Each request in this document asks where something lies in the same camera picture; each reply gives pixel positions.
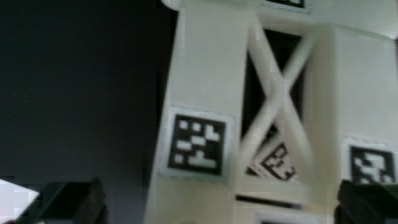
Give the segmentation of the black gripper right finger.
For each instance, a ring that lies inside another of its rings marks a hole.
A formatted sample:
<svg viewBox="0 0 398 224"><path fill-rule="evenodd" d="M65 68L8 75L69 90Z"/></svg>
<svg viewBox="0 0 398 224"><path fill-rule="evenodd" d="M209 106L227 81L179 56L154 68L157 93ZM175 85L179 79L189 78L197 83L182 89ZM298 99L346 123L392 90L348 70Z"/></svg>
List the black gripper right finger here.
<svg viewBox="0 0 398 224"><path fill-rule="evenodd" d="M398 224L398 184L340 182L333 224Z"/></svg>

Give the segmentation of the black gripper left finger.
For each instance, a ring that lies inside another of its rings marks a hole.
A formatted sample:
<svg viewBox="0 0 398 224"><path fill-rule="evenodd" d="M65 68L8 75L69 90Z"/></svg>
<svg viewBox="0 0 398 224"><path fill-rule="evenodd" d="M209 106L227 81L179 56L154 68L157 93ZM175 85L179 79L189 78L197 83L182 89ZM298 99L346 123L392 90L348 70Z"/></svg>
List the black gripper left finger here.
<svg viewBox="0 0 398 224"><path fill-rule="evenodd" d="M15 224L108 224L101 180L49 182Z"/></svg>

